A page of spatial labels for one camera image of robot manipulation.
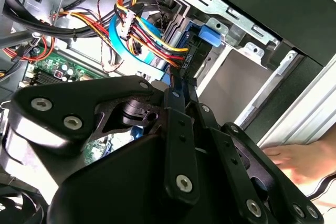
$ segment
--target capacitor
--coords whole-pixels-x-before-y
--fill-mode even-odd
[[[69,76],[63,76],[62,81],[67,82],[69,80]]]
[[[61,66],[61,69],[63,70],[63,71],[67,71],[68,70],[68,65],[67,64],[63,64],[62,66]]]
[[[74,73],[75,73],[75,71],[72,68],[68,69],[68,71],[67,71],[67,74],[70,75],[70,76],[72,76]]]
[[[76,77],[71,77],[68,82],[74,82],[74,81],[77,81]]]

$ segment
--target silver screw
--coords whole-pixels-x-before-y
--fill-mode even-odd
[[[181,191],[185,193],[190,193],[193,189],[193,183],[187,176],[183,174],[176,177],[176,185]]]
[[[248,199],[246,201],[246,205],[248,210],[257,218],[261,217],[261,208],[258,206],[258,204],[252,200],[252,199]]]
[[[35,98],[31,101],[30,105],[38,111],[48,111],[53,107],[53,104],[45,98]]]
[[[293,207],[294,207],[295,211],[298,213],[298,215],[301,216],[302,218],[304,218],[305,213],[302,211],[302,209],[296,204],[293,204]]]
[[[310,213],[310,215],[312,215],[315,219],[319,218],[319,215],[311,206],[307,206],[307,210]]]
[[[74,131],[79,130],[83,126],[82,120],[76,116],[67,116],[63,122],[66,128]]]
[[[144,89],[148,89],[148,85],[144,82],[140,82],[140,86],[143,87]]]
[[[239,133],[239,130],[237,129],[236,126],[231,125],[231,129],[232,129],[234,132]]]
[[[203,109],[205,112],[210,112],[210,109],[209,109],[207,106],[205,106],[205,105],[202,106],[202,109]]]
[[[41,50],[38,47],[34,47],[33,52],[36,53],[36,54],[39,54],[41,52]]]
[[[176,97],[180,97],[180,94],[175,92],[175,91],[173,92],[173,95],[176,96]]]

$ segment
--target cooling fan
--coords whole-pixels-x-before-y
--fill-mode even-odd
[[[41,195],[0,184],[0,223],[42,224],[47,208]]]

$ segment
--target white connector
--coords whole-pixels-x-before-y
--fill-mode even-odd
[[[134,19],[135,19],[135,13],[131,10],[129,10],[126,14],[126,18],[124,20],[124,24],[121,27],[121,33],[120,33],[120,38],[127,40],[128,35],[131,31],[131,27],[133,25]]]

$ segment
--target hand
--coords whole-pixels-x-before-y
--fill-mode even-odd
[[[279,146],[264,152],[297,186],[319,182],[336,171],[336,152],[323,143]]]

